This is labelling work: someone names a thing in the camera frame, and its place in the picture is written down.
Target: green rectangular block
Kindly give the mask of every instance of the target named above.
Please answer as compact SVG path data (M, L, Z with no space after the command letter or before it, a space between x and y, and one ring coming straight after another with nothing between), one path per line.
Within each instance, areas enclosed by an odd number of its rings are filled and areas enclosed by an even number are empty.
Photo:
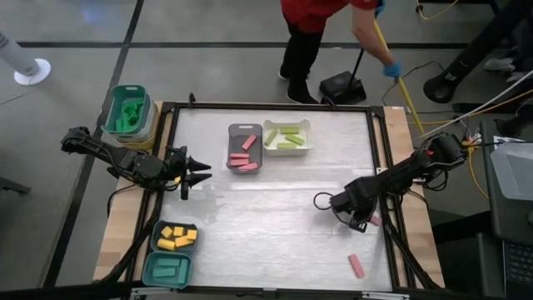
M291 141L291 142L293 142L295 144L298 144L299 146L303 145L303 142L304 142L304 140L302 140L301 138L299 138L297 136L293 136L292 134L287 134L285 136L285 139L287 141Z
M272 129L272 131L270 132L270 134L268 135L268 138L266 139L265 141L265 146L269 146L270 143L272 143L272 141L274 140L274 138L276 137L277 135L277 129Z
M176 269L174 267L155 267L152 271L154 278L166 278L176 275Z
M182 259L180 272L177 274L177 283L183 284L187 280L187 271L189 270L189 261Z
M279 142L276 146L278 149L296 149L296 144L293 142Z
M179 267L181 259L179 258L158 258L159 267Z
M298 127L282 127L280 129L281 134L298 134L300 133L300 128Z

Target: yellow cable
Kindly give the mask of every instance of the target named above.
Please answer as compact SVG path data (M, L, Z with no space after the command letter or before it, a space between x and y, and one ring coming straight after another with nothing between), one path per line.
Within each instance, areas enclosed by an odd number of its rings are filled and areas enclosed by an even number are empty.
M468 168L470 169L470 176L472 177L472 181L476 185L477 189L480 190L480 193L485 197L485 199L489 199L489 196L486 195L486 193L483 191L483 189L480 187L480 184L477 182L476 175L474 174L474 168L472 167L472 153L474 152L473 149L468 148Z
M434 18L437 18L439 17L441 14L447 12L450 8L452 8L454 5L456 5L457 3L459 2L459 0L455 0L452 4L450 4L448 7L446 7L445 9L443 9L442 11L440 11L439 13L437 13L436 15L434 16L431 16L431 17L426 17L424 16L424 14L422 13L422 9L419 9L418 10L418 14L420 15L421 18L423 18L424 20L426 21L429 21L429 20L432 20ZM416 7L420 7L420 2L418 0L416 0Z
M513 101L516 101L524 96L527 96L529 94L533 93L533 88L527 92L523 92L522 94L516 96L516 97L513 97L509 100L505 100L504 102L502 103L498 103L496 104L495 106L492 106L492 107L489 107L489 108L485 108L485 109L481 109L479 112L474 112L472 113L469 117L474 117L474 116L477 116L477 115L480 115L482 113L487 113L495 108L498 108L502 105L506 105L507 103L510 103L510 102L513 102ZM441 124L446 124L448 123L449 121L453 121L453 120L444 120L444 121L435 121L435 122L422 122L421 124L422 125L441 125Z
M386 45L385 38L383 37L383 33L381 33L380 26L377 24L376 20L374 20L374 28L376 30L377 37L380 39L383 46L385 46L385 48L388 50L389 47ZM407 92L407 87L403 83L401 77L398 78L398 84L400 85L401 92L403 93L403 98L406 100L407 106L413 114L413 118L415 119L415 124L418 126L418 130L420 130L420 132L424 134L424 127L422 126L420 119L418 118L418 113L416 113L415 106L413 105L413 102L411 100L411 96L409 95L409 92Z

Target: white base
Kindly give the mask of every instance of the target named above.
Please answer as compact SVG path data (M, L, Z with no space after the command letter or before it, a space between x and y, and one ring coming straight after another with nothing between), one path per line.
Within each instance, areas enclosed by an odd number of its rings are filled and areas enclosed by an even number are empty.
M52 72L52 65L50 63L42 58L35 58L35 61L37 62L37 65L39 65L39 71L32 76L24 76L19 72L15 72L15 81L23 86L32 86L39 83L42 83L44 79L50 75Z

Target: black pants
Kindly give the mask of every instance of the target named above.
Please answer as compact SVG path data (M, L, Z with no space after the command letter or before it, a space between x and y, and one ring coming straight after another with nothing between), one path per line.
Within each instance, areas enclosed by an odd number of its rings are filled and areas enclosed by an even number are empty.
M282 76L290 78L291 82L305 82L315 62L324 32L303 32L296 25L290 24L286 18L285 20L291 38L286 45L280 72Z

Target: teal bin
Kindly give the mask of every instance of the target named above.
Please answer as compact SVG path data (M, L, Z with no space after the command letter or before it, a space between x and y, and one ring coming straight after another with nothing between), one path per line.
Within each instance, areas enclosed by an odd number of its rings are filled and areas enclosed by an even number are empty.
M147 286L185 288L192 275L192 260L186 254L155 251L148 255L142 270Z
M139 85L122 85L114 87L111 93L113 96L111 112L102 129L122 138L133 136L143 130L147 125L152 102L146 89Z

